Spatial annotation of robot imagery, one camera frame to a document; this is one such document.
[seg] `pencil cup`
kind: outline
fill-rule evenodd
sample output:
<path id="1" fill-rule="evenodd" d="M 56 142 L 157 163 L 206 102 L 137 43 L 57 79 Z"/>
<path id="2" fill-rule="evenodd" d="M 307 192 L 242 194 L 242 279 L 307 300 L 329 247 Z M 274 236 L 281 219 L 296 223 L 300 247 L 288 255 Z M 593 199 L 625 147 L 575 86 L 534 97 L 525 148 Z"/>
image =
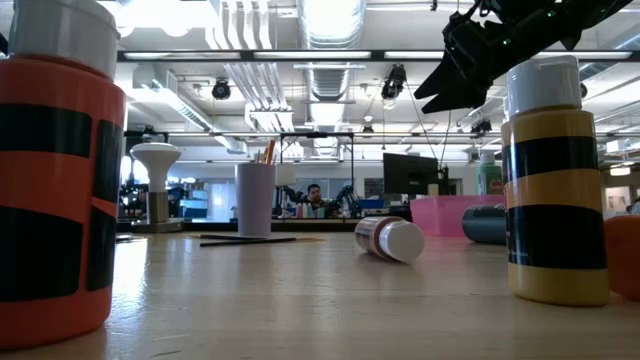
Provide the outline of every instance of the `pencil cup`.
<path id="1" fill-rule="evenodd" d="M 269 237 L 276 167 L 266 164 L 236 165 L 238 234 Z"/>

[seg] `table surface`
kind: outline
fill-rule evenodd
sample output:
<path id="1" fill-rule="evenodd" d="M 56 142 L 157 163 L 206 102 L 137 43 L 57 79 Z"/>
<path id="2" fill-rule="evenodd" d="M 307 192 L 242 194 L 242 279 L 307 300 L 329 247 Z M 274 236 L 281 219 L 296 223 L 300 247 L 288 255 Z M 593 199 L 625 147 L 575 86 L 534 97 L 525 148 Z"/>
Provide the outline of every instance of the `table surface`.
<path id="1" fill-rule="evenodd" d="M 640 303 L 567 308 L 512 296 L 505 250 L 429 239 L 412 265 L 324 241 L 117 245 L 100 329 L 1 359 L 639 359 Z"/>

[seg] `green bottle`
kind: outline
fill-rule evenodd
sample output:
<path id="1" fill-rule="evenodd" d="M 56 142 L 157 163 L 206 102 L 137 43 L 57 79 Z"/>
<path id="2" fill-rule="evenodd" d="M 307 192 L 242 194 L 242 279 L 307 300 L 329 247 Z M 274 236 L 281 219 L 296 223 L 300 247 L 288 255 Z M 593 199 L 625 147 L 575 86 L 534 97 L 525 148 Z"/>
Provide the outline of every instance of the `green bottle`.
<path id="1" fill-rule="evenodd" d="M 502 195 L 502 168 L 495 164 L 493 153 L 480 155 L 480 166 L 476 170 L 478 195 Z"/>

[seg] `yellow bottle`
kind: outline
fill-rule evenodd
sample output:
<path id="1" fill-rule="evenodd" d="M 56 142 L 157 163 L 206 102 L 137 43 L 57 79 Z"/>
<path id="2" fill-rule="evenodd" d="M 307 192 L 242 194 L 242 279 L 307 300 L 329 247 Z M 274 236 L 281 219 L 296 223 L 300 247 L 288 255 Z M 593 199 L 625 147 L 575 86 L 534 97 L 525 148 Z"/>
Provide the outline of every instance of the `yellow bottle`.
<path id="1" fill-rule="evenodd" d="M 509 286 L 569 306 L 609 301 L 593 114 L 582 108 L 572 56 L 524 62 L 507 74 L 502 126 Z"/>

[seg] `pink tray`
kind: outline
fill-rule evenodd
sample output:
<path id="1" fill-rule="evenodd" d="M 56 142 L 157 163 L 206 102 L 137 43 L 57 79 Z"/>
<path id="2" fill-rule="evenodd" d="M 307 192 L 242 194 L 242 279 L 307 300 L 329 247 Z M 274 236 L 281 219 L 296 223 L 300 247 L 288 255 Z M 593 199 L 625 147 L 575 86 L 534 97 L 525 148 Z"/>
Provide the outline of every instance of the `pink tray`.
<path id="1" fill-rule="evenodd" d="M 504 204 L 503 195 L 429 196 L 411 200 L 411 217 L 425 235 L 464 237 L 462 216 L 471 205 Z"/>

